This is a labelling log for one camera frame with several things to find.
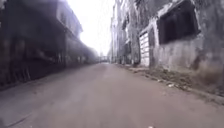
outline street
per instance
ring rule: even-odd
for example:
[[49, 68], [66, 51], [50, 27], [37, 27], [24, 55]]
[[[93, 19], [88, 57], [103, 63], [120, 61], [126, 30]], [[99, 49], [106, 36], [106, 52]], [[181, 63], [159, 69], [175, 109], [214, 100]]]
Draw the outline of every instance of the street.
[[223, 128], [224, 107], [105, 63], [1, 92], [8, 127]]

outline building facade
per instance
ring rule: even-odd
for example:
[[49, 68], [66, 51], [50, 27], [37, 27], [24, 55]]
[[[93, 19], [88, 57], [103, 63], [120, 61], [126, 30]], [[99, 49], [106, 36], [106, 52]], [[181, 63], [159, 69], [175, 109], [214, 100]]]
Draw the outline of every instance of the building facade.
[[82, 27], [67, 2], [7, 0], [1, 5], [1, 87], [81, 63]]
[[126, 0], [126, 4], [129, 20], [124, 26], [131, 32], [127, 35], [137, 38], [131, 40], [140, 46], [141, 66], [193, 71], [223, 82], [223, 0]]

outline sky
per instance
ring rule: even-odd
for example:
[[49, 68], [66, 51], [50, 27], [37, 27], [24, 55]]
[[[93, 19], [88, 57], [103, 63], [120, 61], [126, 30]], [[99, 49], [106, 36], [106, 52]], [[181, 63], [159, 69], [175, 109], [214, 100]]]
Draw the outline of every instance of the sky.
[[80, 38], [98, 54], [107, 55], [110, 42], [110, 20], [113, 0], [67, 0], [83, 27]]

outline concrete wall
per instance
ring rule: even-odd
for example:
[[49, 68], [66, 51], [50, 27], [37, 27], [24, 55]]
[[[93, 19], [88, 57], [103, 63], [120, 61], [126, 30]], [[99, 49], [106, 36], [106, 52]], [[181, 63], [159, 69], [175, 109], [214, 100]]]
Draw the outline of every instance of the concrete wall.
[[139, 12], [141, 15], [138, 22], [140, 28], [154, 30], [155, 65], [180, 72], [195, 71], [204, 78], [212, 76], [213, 82], [219, 81], [219, 78], [223, 77], [224, 66], [224, 0], [192, 0], [200, 33], [169, 44], [160, 44], [159, 27], [150, 19], [156, 17], [158, 20], [161, 13], [165, 14], [179, 0], [177, 2], [150, 0], [144, 1], [145, 3], [143, 1], [139, 6], [142, 9]]

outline old building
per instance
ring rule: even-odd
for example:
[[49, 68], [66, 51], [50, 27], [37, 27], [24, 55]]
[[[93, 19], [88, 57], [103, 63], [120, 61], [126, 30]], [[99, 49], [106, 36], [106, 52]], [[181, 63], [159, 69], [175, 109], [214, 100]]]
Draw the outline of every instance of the old building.
[[117, 62], [138, 64], [140, 50], [138, 43], [137, 15], [133, 0], [116, 0], [111, 19], [112, 53]]
[[85, 57], [82, 27], [67, 2], [7, 0], [0, 5], [2, 86], [78, 65]]
[[[122, 3], [122, 0], [116, 1], [115, 6], [119, 2]], [[126, 40], [132, 43], [132, 61], [133, 44], [139, 44], [142, 66], [178, 72], [193, 71], [205, 79], [213, 79], [213, 82], [223, 82], [223, 0], [124, 2], [127, 18], [122, 27], [126, 29]], [[123, 18], [113, 22], [122, 22]], [[115, 26], [112, 33], [120, 33], [117, 30], [120, 27]], [[112, 38], [113, 42], [118, 41], [117, 37]]]

